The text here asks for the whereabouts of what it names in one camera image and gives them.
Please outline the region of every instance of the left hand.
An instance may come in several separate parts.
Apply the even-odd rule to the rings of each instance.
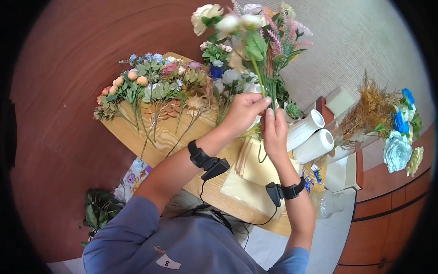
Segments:
[[[220,126],[231,131],[236,138],[252,125],[257,115],[262,115],[270,103],[271,98],[263,98],[260,93],[237,94]]]

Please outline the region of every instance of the wooden floor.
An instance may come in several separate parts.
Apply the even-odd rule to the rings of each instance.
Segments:
[[[230,5],[226,1],[217,1]],[[43,259],[78,258],[88,188],[112,189],[135,159],[98,121],[95,98],[132,53],[201,60],[191,14],[201,0],[53,0],[14,71],[18,148],[11,180],[24,226]]]

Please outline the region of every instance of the clear plastic bottle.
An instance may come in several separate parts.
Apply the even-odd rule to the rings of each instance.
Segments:
[[[344,210],[345,195],[344,193],[334,194],[326,190],[322,192],[312,192],[310,194],[313,208],[315,208],[316,219],[328,219],[335,212]]]

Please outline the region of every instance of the sleeve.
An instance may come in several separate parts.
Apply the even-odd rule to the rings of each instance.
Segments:
[[[269,274],[305,274],[309,263],[309,251],[301,247],[288,250],[268,270]]]
[[[159,218],[157,207],[145,197],[129,199],[85,247],[82,257],[87,273],[115,273],[157,231]]]

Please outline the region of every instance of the blue vase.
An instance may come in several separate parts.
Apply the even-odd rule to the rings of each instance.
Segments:
[[[225,68],[225,64],[221,67],[217,67],[213,64],[210,64],[210,74],[213,75],[213,79],[222,78],[224,68]]]

